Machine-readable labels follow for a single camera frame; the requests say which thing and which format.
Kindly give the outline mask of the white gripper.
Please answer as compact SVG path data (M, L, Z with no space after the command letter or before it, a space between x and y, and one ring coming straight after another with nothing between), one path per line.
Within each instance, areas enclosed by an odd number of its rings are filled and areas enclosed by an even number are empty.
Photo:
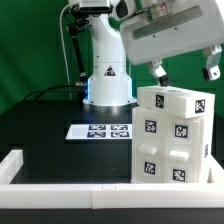
M203 75L217 80L224 43L224 0L173 0L172 12L149 20L145 12L123 22L120 33L128 59L135 65L148 63L161 87L170 85L162 67L164 58L204 49Z

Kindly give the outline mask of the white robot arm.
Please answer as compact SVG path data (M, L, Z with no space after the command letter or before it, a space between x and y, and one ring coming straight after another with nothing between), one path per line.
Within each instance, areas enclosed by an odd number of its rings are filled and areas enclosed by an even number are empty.
M93 74L83 100L95 108L134 103L125 65L146 64L166 86L161 60L203 50L207 80L220 77L224 43L224 0L68 0L78 28L88 28Z

